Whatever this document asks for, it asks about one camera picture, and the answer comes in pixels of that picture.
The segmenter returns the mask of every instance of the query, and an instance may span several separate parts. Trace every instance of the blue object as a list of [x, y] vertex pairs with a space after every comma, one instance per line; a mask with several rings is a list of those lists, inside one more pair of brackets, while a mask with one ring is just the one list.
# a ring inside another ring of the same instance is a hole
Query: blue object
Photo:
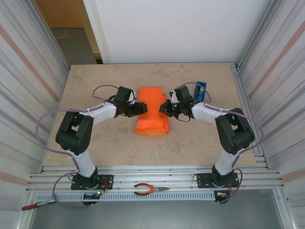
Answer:
[[[197, 82], [201, 86], [203, 86], [206, 89], [206, 83], [205, 82]], [[205, 96], [205, 90], [202, 89], [200, 86], [196, 85], [195, 91], [194, 91], [194, 100], [199, 100], [200, 102], [204, 101]]]

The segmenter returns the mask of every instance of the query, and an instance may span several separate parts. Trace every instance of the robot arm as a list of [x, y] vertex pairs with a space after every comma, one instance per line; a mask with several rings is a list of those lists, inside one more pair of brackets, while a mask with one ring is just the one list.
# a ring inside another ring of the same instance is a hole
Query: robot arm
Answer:
[[94, 188], [98, 182], [98, 170], [91, 161], [88, 146], [92, 128], [98, 123], [119, 115], [133, 117], [147, 112], [145, 103], [135, 103], [135, 92], [119, 87], [113, 99], [105, 100], [104, 106], [88, 109], [88, 112], [67, 112], [55, 140], [62, 149], [71, 154], [79, 166], [78, 179], [87, 188]]
[[[174, 89], [170, 95], [171, 100], [167, 100], [161, 105], [161, 113], [169, 117], [174, 116], [177, 119], [179, 114], [184, 114], [190, 119], [202, 119], [216, 125], [223, 151], [212, 168], [212, 177], [214, 183], [221, 187], [232, 176], [233, 164], [239, 157], [239, 153], [248, 148], [255, 139], [248, 121], [238, 115], [231, 114], [228, 110], [194, 101], [186, 86]], [[243, 114], [239, 108], [231, 111]]]

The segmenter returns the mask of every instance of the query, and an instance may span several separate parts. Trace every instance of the corrugated metal wall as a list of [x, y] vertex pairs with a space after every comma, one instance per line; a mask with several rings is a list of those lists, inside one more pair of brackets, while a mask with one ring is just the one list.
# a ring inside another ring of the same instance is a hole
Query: corrugated metal wall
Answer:
[[241, 77], [263, 126], [270, 166], [279, 169], [300, 227], [305, 227], [305, 1], [283, 0]]
[[[58, 108], [69, 72], [32, 1], [0, 1], [0, 228], [14, 225], [30, 173], [44, 156], [35, 123]], [[53, 117], [40, 125], [47, 141]]]

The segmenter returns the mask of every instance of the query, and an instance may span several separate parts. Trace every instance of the black mounting plate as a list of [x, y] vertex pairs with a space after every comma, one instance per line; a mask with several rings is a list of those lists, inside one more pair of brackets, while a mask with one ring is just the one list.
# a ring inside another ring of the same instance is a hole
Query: black mounting plate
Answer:
[[72, 179], [72, 184], [71, 184], [71, 190], [105, 190], [105, 183], [104, 182], [99, 182], [100, 180], [104, 180], [108, 183], [109, 188], [108, 189], [112, 189], [113, 186], [113, 175], [98, 175], [98, 183], [96, 185], [96, 187], [94, 187], [93, 189], [88, 189], [86, 187], [83, 187], [79, 181], [79, 179], [77, 179], [77, 176], [73, 176]]
[[214, 184], [211, 173], [197, 173], [196, 177], [197, 177], [198, 188], [213, 188], [213, 187], [229, 188], [229, 181], [231, 182], [232, 187], [238, 187], [238, 185], [239, 185], [239, 179], [238, 179], [237, 173], [233, 173], [232, 176], [229, 178], [228, 183], [226, 183], [225, 185], [223, 185], [221, 187], [216, 186]]

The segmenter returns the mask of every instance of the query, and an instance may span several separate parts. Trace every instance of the white wall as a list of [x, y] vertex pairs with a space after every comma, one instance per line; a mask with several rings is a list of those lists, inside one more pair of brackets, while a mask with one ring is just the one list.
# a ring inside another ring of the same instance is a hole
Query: white wall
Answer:
[[84, 0], [104, 63], [235, 62], [269, 0]]

